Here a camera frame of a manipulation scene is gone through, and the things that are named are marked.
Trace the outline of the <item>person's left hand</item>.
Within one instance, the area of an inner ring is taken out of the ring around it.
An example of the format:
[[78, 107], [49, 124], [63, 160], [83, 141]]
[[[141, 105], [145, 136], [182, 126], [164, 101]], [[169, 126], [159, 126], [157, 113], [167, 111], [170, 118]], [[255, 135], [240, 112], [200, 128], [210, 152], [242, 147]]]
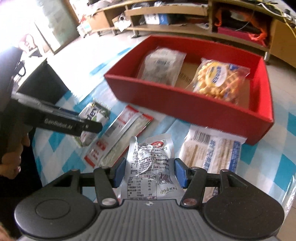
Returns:
[[30, 139], [28, 133], [26, 133], [17, 148], [12, 151], [5, 153], [1, 159], [1, 176], [9, 179], [14, 179], [20, 172], [21, 167], [21, 154], [23, 152], [23, 146], [30, 146]]

